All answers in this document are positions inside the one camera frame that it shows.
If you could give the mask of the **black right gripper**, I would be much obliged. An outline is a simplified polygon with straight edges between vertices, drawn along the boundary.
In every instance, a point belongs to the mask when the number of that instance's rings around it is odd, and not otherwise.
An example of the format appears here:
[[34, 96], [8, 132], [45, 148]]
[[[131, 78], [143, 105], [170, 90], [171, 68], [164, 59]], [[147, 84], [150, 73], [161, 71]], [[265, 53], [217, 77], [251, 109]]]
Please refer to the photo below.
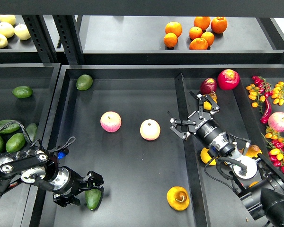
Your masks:
[[[212, 115], [220, 111], [217, 105], [217, 95], [214, 91], [209, 94], [190, 95], [198, 101], [198, 111], [193, 112], [188, 120], [177, 120], [170, 111], [170, 129], [182, 140], [187, 140], [194, 135], [206, 148], [215, 148], [219, 156], [228, 156], [235, 150], [235, 146], [228, 142], [226, 131], [218, 124]], [[187, 131], [179, 131], [178, 126], [184, 126]]]

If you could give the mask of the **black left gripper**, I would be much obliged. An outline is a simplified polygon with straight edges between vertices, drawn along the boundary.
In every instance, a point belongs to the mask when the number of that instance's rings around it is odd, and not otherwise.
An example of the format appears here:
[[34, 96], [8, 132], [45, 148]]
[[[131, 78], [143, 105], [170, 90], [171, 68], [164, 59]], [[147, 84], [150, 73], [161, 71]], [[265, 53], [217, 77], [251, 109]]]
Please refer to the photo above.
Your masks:
[[80, 200], [75, 196], [82, 191], [100, 189], [104, 184], [102, 175], [89, 171], [85, 178], [69, 167], [62, 166], [55, 170], [55, 173], [49, 181], [51, 185], [50, 192], [54, 192], [53, 201], [61, 207], [67, 205], [80, 206]]

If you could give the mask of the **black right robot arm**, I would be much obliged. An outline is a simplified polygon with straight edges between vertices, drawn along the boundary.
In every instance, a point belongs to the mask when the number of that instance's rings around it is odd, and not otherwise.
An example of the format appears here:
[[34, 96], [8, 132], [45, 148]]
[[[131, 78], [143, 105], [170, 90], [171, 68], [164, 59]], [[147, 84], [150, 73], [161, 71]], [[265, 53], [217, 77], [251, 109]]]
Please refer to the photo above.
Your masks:
[[237, 137], [221, 128], [213, 115], [220, 108], [210, 95], [190, 95], [198, 101], [198, 109], [187, 119], [171, 118], [171, 130], [182, 140], [194, 136], [207, 149], [209, 160], [205, 166], [216, 163], [216, 170], [239, 197], [254, 220], [266, 217], [274, 227], [284, 227], [284, 175], [261, 153], [248, 157], [251, 141], [243, 138], [240, 151]]

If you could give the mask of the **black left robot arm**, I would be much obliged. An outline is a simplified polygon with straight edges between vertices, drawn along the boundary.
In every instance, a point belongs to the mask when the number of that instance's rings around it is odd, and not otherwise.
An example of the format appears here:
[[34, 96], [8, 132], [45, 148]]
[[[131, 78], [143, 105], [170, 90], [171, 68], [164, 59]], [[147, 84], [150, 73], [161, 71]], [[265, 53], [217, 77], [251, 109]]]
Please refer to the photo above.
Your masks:
[[6, 143], [6, 152], [0, 153], [0, 198], [26, 183], [52, 192], [54, 203], [61, 207], [80, 206], [76, 196], [82, 192], [88, 209], [95, 210], [100, 205], [104, 191], [102, 175], [89, 171], [82, 177], [67, 166], [58, 166], [75, 137], [70, 137], [63, 146], [46, 150], [36, 139], [36, 128], [25, 128], [19, 121], [0, 121], [2, 133], [13, 133], [13, 136]]

